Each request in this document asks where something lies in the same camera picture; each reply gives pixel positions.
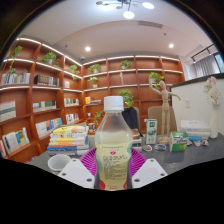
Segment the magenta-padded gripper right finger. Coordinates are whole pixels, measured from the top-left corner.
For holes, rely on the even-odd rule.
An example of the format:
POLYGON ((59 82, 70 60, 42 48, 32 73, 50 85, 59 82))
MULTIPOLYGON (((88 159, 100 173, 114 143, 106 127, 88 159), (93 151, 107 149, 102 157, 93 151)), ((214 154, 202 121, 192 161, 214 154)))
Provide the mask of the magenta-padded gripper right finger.
POLYGON ((135 189, 157 181, 167 176, 167 173, 154 158, 147 159, 142 153, 132 148, 129 176, 131 186, 135 189))

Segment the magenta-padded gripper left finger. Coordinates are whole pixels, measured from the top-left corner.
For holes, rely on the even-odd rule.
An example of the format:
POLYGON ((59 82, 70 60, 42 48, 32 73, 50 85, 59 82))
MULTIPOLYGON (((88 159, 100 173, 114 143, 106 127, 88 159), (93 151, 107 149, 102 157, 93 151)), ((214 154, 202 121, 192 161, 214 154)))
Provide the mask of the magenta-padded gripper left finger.
POLYGON ((79 159, 71 159, 59 177, 84 188, 93 189, 97 176, 96 149, 91 149, 79 159))

